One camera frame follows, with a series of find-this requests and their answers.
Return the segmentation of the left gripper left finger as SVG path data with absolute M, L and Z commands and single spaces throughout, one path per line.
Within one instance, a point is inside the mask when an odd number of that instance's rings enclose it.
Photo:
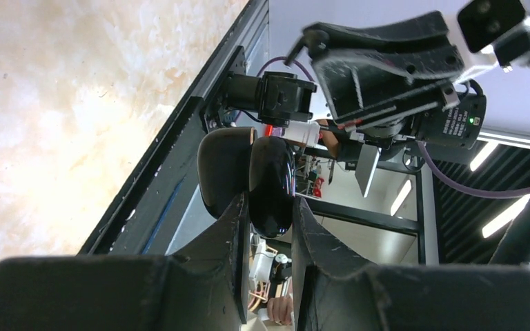
M 0 330 L 239 330 L 248 198 L 175 253 L 0 262 Z

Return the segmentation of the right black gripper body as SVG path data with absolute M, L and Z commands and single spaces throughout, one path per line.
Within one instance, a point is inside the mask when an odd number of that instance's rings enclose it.
M 453 84 L 464 64 L 448 34 L 439 11 L 371 28 L 318 22 L 288 61 L 306 50 L 337 126 L 365 130 L 459 104 Z

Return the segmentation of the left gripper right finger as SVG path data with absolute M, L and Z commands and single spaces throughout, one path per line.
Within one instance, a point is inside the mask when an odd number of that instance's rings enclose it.
M 293 203 L 297 330 L 530 330 L 530 270 L 378 265 Z

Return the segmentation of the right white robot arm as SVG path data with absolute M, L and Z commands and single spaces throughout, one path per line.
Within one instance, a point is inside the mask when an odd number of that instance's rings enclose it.
M 306 50 L 331 119 L 342 132 L 388 148 L 415 141 L 471 148 L 486 111 L 464 81 L 452 21 L 438 11 L 374 28 L 314 23 L 288 54 Z

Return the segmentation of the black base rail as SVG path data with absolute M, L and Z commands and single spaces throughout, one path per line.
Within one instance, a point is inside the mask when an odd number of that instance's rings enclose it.
M 269 25 L 249 1 L 126 179 L 82 255 L 166 255 L 240 263 L 251 248 L 246 180 L 255 131 L 225 128 L 232 110 L 289 127 L 312 118 L 313 79 L 248 71 Z

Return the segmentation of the black earbud charging case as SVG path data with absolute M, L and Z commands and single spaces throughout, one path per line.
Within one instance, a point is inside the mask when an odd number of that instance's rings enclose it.
M 260 236 L 284 235 L 293 222 L 295 153 L 285 139 L 257 136 L 252 127 L 221 128 L 208 133 L 197 153 L 202 200 L 219 218 L 239 194 L 248 200 L 248 213 Z

